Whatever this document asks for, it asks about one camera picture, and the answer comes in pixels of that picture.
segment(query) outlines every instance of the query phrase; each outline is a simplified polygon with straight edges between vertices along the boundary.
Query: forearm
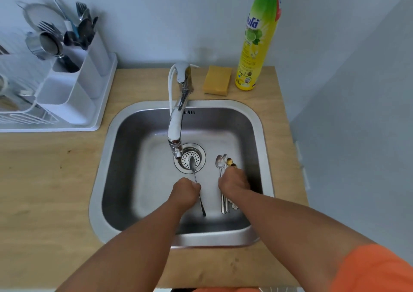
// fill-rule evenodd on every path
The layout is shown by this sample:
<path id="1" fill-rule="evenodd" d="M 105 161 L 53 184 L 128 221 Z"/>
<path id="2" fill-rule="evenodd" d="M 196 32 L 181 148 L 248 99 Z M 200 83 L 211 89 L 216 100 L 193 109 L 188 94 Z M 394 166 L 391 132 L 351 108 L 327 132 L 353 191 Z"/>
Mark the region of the forearm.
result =
<path id="1" fill-rule="evenodd" d="M 57 291 L 152 292 L 182 215 L 172 202 L 165 202 L 110 240 Z"/>
<path id="2" fill-rule="evenodd" d="M 307 292 L 327 291 L 343 258 L 357 246 L 372 243 L 306 206 L 251 190 L 237 191 L 231 199 Z"/>

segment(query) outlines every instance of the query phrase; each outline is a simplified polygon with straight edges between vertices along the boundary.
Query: kitchen sponge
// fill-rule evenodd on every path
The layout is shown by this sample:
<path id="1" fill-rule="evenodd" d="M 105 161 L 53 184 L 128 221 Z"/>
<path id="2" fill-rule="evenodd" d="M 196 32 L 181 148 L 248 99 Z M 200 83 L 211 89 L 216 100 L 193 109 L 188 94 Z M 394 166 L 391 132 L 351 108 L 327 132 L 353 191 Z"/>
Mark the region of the kitchen sponge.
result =
<path id="1" fill-rule="evenodd" d="M 209 66 L 202 90 L 206 94 L 227 96 L 232 68 Z"/>

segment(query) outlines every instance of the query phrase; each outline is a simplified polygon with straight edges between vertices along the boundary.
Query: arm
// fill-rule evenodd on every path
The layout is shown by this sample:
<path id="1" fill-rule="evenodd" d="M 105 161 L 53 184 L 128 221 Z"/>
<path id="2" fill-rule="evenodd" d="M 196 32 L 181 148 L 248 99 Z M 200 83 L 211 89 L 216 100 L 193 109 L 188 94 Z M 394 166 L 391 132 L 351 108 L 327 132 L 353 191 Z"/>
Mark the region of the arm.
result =
<path id="1" fill-rule="evenodd" d="M 241 169 L 228 167 L 219 188 L 306 292 L 328 291 L 347 254 L 373 243 L 314 209 L 251 191 Z"/>
<path id="2" fill-rule="evenodd" d="M 201 185 L 182 178 L 168 201 L 107 242 L 56 291 L 152 292 L 162 275 L 183 213 Z"/>

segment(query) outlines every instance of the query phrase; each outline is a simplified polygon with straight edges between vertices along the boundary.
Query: drain strainer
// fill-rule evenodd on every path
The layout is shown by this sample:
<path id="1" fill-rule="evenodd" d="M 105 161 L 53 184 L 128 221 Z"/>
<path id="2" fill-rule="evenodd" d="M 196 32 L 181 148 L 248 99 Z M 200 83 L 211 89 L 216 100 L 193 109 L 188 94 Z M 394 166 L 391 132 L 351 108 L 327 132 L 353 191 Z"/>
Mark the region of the drain strainer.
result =
<path id="1" fill-rule="evenodd" d="M 182 158 L 173 159 L 176 168 L 185 174 L 192 174 L 189 168 L 189 159 L 195 159 L 195 172 L 198 172 L 205 165 L 206 155 L 204 149 L 195 143 L 186 143 L 182 145 Z"/>

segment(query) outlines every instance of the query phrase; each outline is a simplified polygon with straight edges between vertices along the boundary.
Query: hand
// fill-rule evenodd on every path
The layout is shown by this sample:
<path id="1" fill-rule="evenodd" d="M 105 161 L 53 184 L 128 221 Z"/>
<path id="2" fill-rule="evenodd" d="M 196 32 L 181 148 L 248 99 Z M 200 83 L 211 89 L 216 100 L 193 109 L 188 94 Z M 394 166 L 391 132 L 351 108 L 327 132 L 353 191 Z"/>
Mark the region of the hand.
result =
<path id="1" fill-rule="evenodd" d="M 201 185 L 187 178 L 180 178 L 173 185 L 168 201 L 174 203 L 184 213 L 195 205 L 198 200 Z"/>
<path id="2" fill-rule="evenodd" d="M 218 187 L 222 194 L 232 201 L 239 191 L 250 190 L 244 171 L 235 167 L 228 167 L 225 170 L 224 175 L 218 179 Z"/>

